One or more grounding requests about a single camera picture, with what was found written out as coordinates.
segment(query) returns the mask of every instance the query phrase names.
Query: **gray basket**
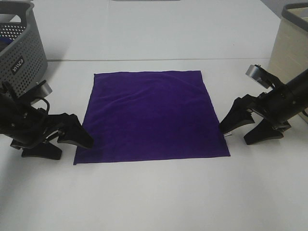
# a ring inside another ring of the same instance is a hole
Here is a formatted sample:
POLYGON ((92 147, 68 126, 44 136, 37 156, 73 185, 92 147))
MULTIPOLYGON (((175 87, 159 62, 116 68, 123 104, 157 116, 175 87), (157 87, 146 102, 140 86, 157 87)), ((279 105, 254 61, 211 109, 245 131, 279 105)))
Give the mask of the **gray basket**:
POLYGON ((0 14, 18 15, 20 23, 0 23, 0 36, 13 40, 0 52, 0 81, 8 81, 20 96, 44 75, 47 60, 33 14, 34 4, 0 1, 0 14))

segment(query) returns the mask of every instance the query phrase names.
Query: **purple cloth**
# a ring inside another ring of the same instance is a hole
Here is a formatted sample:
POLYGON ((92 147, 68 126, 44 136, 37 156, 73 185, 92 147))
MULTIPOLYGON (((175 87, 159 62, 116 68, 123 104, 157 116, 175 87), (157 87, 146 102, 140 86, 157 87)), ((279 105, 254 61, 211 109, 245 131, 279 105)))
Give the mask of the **purple cloth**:
POLYGON ((230 156, 200 71, 94 75, 78 163, 230 156))

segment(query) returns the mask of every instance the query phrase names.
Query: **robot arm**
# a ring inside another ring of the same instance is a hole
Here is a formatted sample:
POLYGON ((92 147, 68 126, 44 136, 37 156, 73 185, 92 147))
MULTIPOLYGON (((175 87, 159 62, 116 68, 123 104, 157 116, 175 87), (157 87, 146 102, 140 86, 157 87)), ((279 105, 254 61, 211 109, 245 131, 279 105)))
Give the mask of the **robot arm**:
POLYGON ((93 138, 81 126, 76 115, 66 113, 49 115, 49 103, 44 99, 51 93, 42 81, 17 98, 8 82, 0 89, 0 133, 13 138, 11 146, 23 149, 22 157, 37 156, 59 160, 61 149, 49 143, 58 137, 58 143, 69 143, 84 148, 93 146, 93 138), (38 100, 46 109, 31 106, 38 100))
POLYGON ((251 65, 246 74, 272 91, 258 97, 237 98, 219 125, 221 132, 254 123, 251 113, 255 112, 263 120, 244 136, 247 144, 282 138, 283 132, 291 127, 287 120, 308 107, 308 69, 287 84, 258 65, 251 65))

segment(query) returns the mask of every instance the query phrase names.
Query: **beige container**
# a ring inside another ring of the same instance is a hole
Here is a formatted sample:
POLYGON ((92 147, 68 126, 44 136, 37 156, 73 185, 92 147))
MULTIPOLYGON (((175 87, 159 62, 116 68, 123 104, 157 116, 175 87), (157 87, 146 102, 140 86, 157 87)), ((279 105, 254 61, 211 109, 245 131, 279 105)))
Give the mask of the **beige container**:
MULTIPOLYGON (((283 83, 308 69, 308 2, 285 5, 268 72, 283 83)), ((308 117, 300 113, 308 122, 308 117)))

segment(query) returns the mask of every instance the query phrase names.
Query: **white tabletop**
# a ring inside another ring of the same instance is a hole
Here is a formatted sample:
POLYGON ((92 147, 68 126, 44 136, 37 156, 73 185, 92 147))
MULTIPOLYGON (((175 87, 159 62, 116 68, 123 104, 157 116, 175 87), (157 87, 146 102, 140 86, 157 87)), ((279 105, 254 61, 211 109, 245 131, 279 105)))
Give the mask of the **white tabletop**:
MULTIPOLYGON (((202 70, 221 120, 233 100, 264 89, 245 76, 268 59, 50 62, 50 113, 82 121, 93 73, 202 70)), ((285 138, 247 146, 226 138, 231 157, 79 164, 76 147, 58 144, 60 161, 21 158, 0 136, 3 231, 305 231, 308 227, 308 125, 298 116, 285 138)))
POLYGON ((259 0, 34 0, 48 59, 269 58, 279 18, 259 0))

